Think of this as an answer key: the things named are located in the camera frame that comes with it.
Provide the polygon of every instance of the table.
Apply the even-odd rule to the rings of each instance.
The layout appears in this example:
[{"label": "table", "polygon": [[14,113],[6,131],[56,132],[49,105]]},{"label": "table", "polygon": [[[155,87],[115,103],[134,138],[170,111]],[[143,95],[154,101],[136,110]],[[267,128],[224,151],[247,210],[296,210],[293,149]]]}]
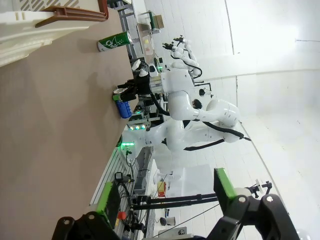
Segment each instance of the table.
[{"label": "table", "polygon": [[112,100],[133,77],[127,49],[96,46],[120,32],[109,9],[107,21],[0,68],[0,239],[51,239],[59,218],[89,205],[128,121]]}]

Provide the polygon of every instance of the white wall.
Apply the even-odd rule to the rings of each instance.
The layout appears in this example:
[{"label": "white wall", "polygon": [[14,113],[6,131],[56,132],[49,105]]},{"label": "white wall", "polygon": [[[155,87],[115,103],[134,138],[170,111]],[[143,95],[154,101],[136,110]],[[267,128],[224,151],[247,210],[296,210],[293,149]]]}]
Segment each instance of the white wall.
[{"label": "white wall", "polygon": [[320,71],[238,76],[241,115],[297,112],[319,104]]}]

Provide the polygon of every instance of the white robot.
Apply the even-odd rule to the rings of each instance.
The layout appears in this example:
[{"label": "white robot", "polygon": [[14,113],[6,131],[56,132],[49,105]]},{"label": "white robot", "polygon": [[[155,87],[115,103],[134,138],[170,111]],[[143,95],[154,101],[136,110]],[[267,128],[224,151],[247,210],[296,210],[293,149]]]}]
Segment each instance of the white robot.
[{"label": "white robot", "polygon": [[[168,93],[168,109],[171,118],[150,129],[125,129],[122,142],[130,144],[123,144],[122,150],[127,153],[128,159],[136,158],[143,147],[163,142],[171,151],[192,151],[199,149],[199,147],[190,147],[197,142],[213,142],[200,147],[203,148],[221,142],[233,143],[242,138],[250,140],[242,133],[233,130],[240,119],[239,109],[235,105],[225,100],[213,99],[206,110],[193,108],[187,90],[194,88],[194,79],[202,74],[202,70],[191,51],[190,41],[183,37],[174,40],[179,42],[178,45],[182,43],[184,48],[167,43],[164,43],[163,47],[171,50],[171,56],[182,62],[175,61],[171,64],[170,71],[162,72],[160,75],[153,72],[151,74],[153,77],[147,75],[143,69],[140,73],[140,76],[148,77],[151,97],[155,93]],[[188,52],[189,58],[183,54],[184,49]],[[153,99],[156,106],[160,108],[155,98]],[[197,126],[188,124],[185,127],[184,120],[201,121],[204,124],[197,124]]]}]

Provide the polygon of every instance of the white plastic crate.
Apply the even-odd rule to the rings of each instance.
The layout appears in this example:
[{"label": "white plastic crate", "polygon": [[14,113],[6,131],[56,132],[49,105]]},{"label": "white plastic crate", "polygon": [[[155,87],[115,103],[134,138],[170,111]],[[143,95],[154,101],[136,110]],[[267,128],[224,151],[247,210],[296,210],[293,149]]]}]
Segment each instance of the white plastic crate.
[{"label": "white plastic crate", "polygon": [[65,6],[99,12],[97,0],[13,0],[15,11],[41,11],[50,6]]},{"label": "white plastic crate", "polygon": [[96,21],[55,21],[35,28],[53,12],[10,11],[0,13],[0,67],[27,57],[41,46],[68,33],[87,29]]}]

